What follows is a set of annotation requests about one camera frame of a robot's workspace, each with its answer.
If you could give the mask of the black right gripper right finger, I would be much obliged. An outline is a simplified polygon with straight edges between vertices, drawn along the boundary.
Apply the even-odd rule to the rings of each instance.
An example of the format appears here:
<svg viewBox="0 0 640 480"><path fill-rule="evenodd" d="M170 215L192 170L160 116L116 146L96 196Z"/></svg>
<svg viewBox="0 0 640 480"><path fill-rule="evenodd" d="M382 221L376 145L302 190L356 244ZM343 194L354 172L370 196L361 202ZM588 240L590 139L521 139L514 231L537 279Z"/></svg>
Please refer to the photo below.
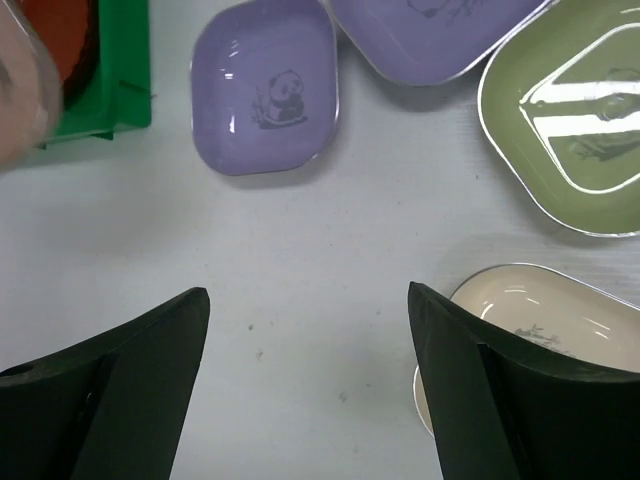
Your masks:
<svg viewBox="0 0 640 480"><path fill-rule="evenodd" d="M638 373L546 349L421 283L407 303L444 478L638 478Z"/></svg>

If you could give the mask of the purple square panda dish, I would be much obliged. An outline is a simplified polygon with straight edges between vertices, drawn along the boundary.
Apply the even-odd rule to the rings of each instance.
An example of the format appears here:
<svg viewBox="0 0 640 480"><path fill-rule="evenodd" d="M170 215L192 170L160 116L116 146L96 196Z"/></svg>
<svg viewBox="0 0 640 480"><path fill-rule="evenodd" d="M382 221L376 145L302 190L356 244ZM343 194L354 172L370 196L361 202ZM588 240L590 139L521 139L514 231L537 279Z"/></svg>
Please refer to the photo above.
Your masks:
<svg viewBox="0 0 640 480"><path fill-rule="evenodd" d="M331 143L339 115L337 39L319 1L246 1L196 40L191 127L201 159L240 176L304 165Z"/></svg>
<svg viewBox="0 0 640 480"><path fill-rule="evenodd" d="M385 79L446 83L472 69L549 1L330 1L336 22Z"/></svg>

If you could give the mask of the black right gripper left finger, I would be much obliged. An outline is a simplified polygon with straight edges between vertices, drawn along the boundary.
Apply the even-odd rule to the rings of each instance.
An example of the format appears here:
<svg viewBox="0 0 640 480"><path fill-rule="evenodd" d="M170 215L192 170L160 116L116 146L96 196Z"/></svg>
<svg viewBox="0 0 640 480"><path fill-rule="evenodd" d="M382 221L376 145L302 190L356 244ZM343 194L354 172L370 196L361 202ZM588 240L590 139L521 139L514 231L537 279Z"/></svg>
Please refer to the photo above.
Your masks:
<svg viewBox="0 0 640 480"><path fill-rule="evenodd" d="M192 288L2 371L2 478L169 478L209 316L207 291Z"/></svg>

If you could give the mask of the red scalloped round plate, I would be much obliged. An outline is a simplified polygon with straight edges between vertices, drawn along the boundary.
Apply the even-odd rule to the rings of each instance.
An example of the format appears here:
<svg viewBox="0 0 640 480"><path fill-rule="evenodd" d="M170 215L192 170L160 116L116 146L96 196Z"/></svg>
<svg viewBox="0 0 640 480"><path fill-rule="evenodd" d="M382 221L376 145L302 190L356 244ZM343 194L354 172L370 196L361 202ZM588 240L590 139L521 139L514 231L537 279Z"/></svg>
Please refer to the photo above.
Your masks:
<svg viewBox="0 0 640 480"><path fill-rule="evenodd" d="M19 6L54 60L64 104L72 105L88 87L99 62L98 2L29 0L19 1Z"/></svg>

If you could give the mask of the brown square panda dish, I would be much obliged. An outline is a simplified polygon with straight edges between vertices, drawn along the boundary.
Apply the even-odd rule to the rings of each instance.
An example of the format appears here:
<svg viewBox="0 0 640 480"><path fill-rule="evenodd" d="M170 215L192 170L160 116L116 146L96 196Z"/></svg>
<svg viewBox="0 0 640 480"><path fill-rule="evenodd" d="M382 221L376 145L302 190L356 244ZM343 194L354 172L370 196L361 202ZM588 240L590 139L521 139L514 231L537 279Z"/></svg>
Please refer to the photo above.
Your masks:
<svg viewBox="0 0 640 480"><path fill-rule="evenodd" d="M1 168L53 133L62 85L49 50L15 1L1 3Z"/></svg>

